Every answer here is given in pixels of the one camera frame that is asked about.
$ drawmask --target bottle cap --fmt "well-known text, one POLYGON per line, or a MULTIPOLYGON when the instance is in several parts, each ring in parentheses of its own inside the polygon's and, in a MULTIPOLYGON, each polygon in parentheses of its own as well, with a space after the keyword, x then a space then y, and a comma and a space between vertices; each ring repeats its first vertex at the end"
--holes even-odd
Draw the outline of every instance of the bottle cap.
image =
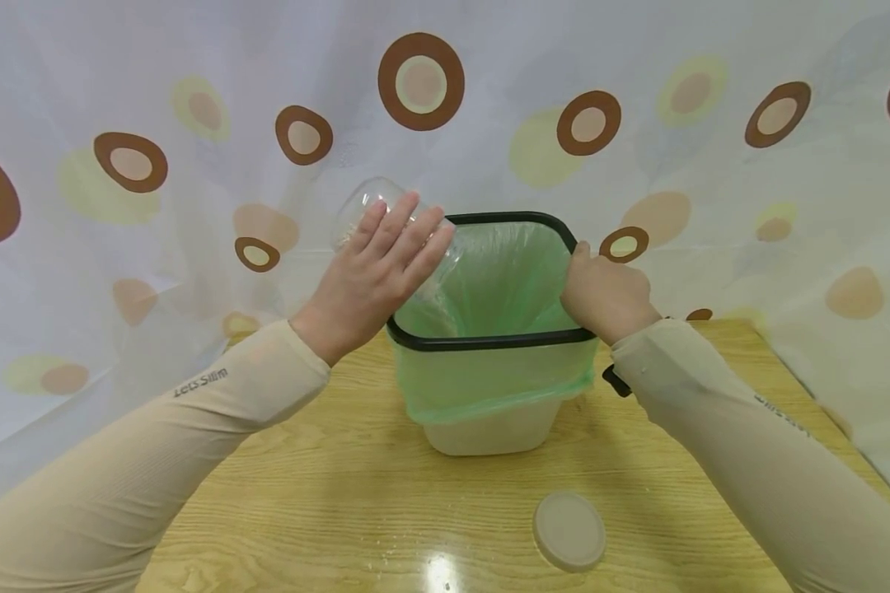
POLYGON ((554 566, 584 572, 600 562, 607 531, 587 499, 558 492, 547 495, 534 512, 534 541, 554 566))

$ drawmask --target beige arm sleeve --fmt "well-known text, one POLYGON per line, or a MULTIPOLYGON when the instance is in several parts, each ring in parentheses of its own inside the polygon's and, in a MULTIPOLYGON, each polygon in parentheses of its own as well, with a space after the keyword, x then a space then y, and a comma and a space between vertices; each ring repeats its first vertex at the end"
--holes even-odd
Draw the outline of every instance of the beige arm sleeve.
POLYGON ((662 320, 616 343, 613 360, 795 591, 890 593, 890 506, 689 324, 662 320))
POLYGON ((201 481, 328 377, 282 320, 60 456, 0 500, 0 591, 133 591, 201 481))

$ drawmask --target black trash can rim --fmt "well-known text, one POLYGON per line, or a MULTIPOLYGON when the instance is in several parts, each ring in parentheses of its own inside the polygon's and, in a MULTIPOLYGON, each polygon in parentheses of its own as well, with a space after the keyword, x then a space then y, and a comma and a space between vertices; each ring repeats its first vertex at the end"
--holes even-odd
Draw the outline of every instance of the black trash can rim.
MULTIPOLYGON (((568 251, 574 252, 577 247, 577 239, 570 232, 564 221, 552 217, 545 212, 477 212, 471 214, 451 214, 446 217, 452 224, 477 225, 496 222, 535 222, 549 226, 561 237, 568 251)), ((557 331, 544 331, 531 334, 515 334, 509 336, 483 336, 469 338, 421 338, 405 330, 396 323, 396 315, 393 314, 386 323, 389 335, 394 341, 409 350, 420 352, 456 352, 466 350, 497 350, 503 348, 532 348, 532 346, 549 346, 562 343, 587 342, 594 339, 593 332, 583 327, 576 329, 560 329, 557 331)))

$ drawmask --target white curtain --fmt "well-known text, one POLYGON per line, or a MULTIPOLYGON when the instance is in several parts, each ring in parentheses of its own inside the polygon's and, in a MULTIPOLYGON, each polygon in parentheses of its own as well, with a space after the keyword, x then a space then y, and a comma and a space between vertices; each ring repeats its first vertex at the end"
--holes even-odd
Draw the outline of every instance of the white curtain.
POLYGON ((752 320, 890 482, 890 0, 0 0, 0 494, 293 311, 372 175, 752 320))

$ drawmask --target green trash bag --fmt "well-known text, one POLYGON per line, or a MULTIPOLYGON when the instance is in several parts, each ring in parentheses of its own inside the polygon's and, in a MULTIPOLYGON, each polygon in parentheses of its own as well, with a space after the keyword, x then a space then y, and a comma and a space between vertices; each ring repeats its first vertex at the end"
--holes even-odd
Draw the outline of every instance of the green trash bag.
POLYGON ((386 326, 410 418, 463 423, 592 385, 597 340, 560 302, 568 227, 540 212, 449 219, 462 256, 386 326))

